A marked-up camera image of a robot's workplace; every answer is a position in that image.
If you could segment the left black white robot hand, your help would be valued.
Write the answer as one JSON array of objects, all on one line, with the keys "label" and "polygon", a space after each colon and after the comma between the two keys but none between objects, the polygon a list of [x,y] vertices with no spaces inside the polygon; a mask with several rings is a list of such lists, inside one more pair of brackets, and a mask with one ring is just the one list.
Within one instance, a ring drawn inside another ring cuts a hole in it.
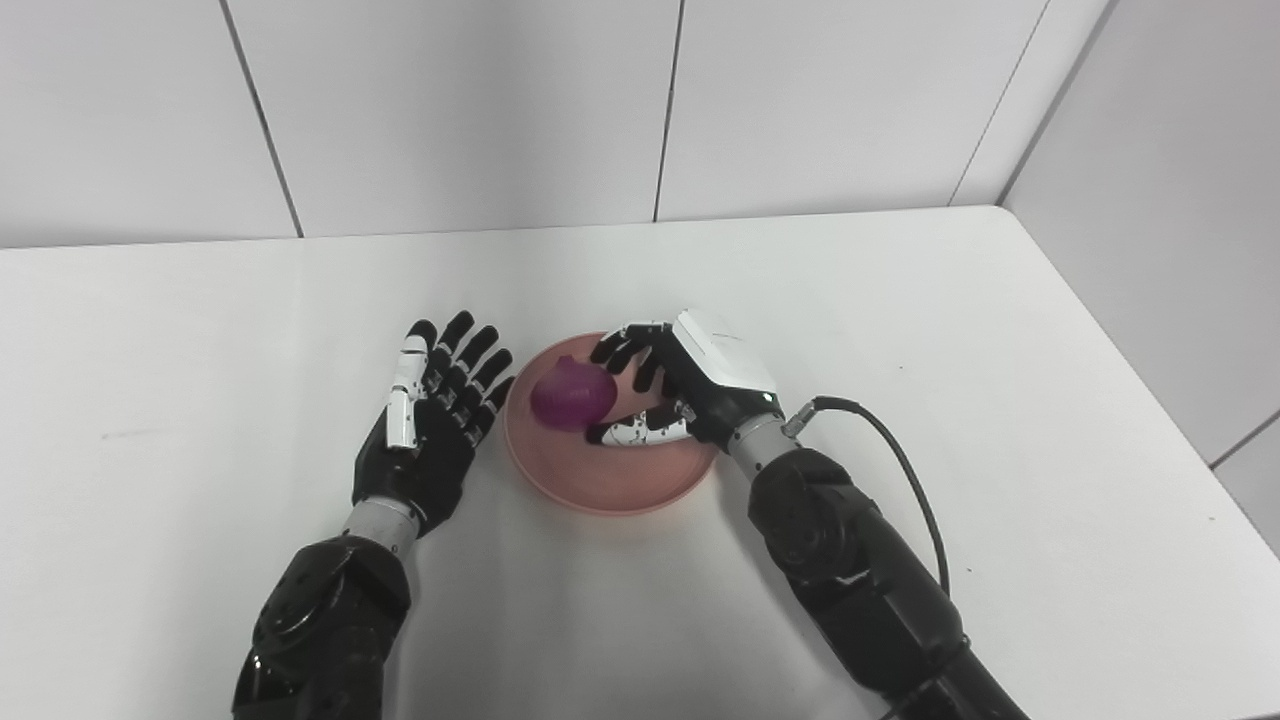
[{"label": "left black white robot hand", "polygon": [[352,502],[394,501],[425,536],[451,519],[480,443],[515,378],[494,325],[462,310],[438,328],[413,323],[387,400],[355,460]]}]

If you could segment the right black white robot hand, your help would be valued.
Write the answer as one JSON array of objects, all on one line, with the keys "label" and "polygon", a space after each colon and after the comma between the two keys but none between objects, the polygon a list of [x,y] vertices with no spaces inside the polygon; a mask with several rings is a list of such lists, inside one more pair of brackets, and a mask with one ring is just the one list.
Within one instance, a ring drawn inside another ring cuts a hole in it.
[{"label": "right black white robot hand", "polygon": [[739,429],[783,415],[774,378],[751,345],[707,313],[681,311],[672,322],[634,322],[603,336],[589,355],[612,375],[632,366],[632,388],[660,384],[662,401],[614,421],[589,427],[590,445],[641,447],[692,438],[727,450]]}]

